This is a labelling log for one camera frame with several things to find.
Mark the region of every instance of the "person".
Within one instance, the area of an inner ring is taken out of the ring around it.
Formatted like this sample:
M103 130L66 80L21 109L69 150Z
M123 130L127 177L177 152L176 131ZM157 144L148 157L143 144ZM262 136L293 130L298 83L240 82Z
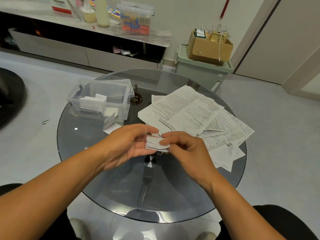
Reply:
M8 190L0 197L0 239L76 239L67 206L102 171L132 157L155 153L145 149L150 133L158 133L158 129L144 124L122 126L90 148ZM214 167L202 139L180 131L162 137L160 144L170 145L169 152L206 191L220 213L217 239L317 239L285 209L251 206Z

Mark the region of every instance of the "white bottle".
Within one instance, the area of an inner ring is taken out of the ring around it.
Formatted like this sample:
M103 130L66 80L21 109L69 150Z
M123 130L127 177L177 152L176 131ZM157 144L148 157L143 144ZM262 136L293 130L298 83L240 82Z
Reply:
M96 4L96 17L99 26L101 27L109 27L109 13L108 13L108 5L107 0L94 0Z

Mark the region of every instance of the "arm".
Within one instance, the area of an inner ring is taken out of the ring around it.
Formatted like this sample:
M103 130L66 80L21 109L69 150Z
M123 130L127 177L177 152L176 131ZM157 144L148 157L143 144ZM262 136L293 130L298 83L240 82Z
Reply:
M145 149L147 133L158 133L158 129L142 124L123 126L1 196L0 239L39 239L100 172L131 157L155 153Z
M202 139L178 131L165 133L162 137L165 139L160 144L171 144L170 153L207 192L233 240L284 240L218 172Z

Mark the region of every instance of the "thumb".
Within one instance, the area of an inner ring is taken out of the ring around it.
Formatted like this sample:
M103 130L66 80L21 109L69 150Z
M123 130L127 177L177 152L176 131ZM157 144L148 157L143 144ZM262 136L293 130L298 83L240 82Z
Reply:
M171 144L168 148L168 151L175 156L178 161L182 161L183 158L186 158L188 156L188 152L183 150L181 147L179 147L176 144Z

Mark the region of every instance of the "person's left hand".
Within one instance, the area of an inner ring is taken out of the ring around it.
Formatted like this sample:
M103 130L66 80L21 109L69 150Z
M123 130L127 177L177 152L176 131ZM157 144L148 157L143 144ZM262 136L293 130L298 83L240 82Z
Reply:
M125 125L111 132L93 148L103 155L103 170L109 170L132 157L155 153L156 150L146 149L146 139L147 133L158 132L157 128L145 124Z

